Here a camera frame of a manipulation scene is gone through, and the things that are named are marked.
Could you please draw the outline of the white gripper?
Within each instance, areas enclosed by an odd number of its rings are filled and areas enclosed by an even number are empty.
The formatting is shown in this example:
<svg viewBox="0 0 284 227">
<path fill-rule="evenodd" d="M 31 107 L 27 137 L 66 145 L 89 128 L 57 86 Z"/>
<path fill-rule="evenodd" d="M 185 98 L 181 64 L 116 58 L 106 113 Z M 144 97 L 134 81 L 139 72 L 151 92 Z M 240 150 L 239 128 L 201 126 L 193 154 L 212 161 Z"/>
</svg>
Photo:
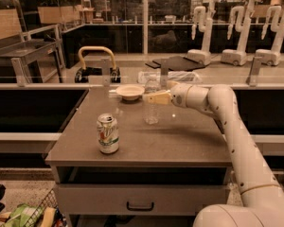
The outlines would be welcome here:
<svg viewBox="0 0 284 227">
<path fill-rule="evenodd" d="M 167 89 L 170 93 L 158 91 L 144 94 L 142 98 L 150 104 L 169 105 L 172 102 L 175 106 L 190 109 L 204 109 L 208 105 L 206 88 L 168 80 Z"/>
</svg>

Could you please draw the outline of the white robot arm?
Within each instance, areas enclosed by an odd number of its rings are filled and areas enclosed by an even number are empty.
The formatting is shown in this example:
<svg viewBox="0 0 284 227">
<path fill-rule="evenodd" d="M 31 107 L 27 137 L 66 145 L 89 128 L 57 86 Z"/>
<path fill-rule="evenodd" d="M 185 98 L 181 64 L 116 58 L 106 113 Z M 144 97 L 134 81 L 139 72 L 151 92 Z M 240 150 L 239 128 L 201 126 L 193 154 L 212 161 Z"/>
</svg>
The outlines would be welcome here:
<svg viewBox="0 0 284 227">
<path fill-rule="evenodd" d="M 222 123 L 242 205 L 209 205 L 192 227 L 284 227 L 284 191 L 242 122 L 231 87 L 172 82 L 169 90 L 145 94 L 143 100 L 194 109 Z"/>
</svg>

